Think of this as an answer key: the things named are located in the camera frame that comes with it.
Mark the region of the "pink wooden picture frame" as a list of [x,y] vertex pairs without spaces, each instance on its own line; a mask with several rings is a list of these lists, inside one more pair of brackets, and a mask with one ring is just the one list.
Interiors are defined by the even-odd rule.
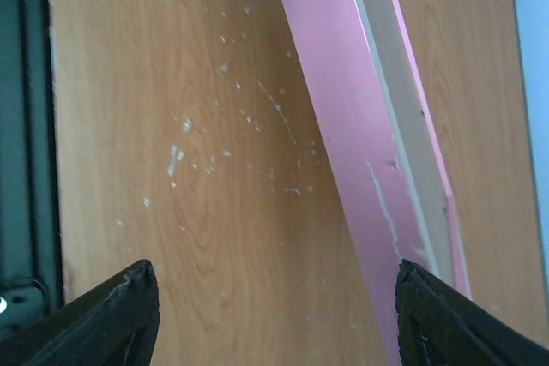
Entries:
[[[282,0],[323,144],[351,232],[377,330],[389,364],[401,358],[395,283],[400,262],[419,241],[407,182],[398,165],[394,127],[374,61],[360,0]],[[393,0],[419,99],[443,179],[455,287],[470,284],[449,176],[420,79],[399,0]]]

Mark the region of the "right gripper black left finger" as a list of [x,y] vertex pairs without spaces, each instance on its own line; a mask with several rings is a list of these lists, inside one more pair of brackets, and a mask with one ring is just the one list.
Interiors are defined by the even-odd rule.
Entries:
[[138,260],[1,342],[2,365],[149,365],[160,326],[151,261]]

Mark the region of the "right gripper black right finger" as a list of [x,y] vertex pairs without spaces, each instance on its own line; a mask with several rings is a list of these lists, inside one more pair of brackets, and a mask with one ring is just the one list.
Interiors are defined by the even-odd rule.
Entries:
[[547,365],[548,350],[408,260],[395,283],[404,365]]

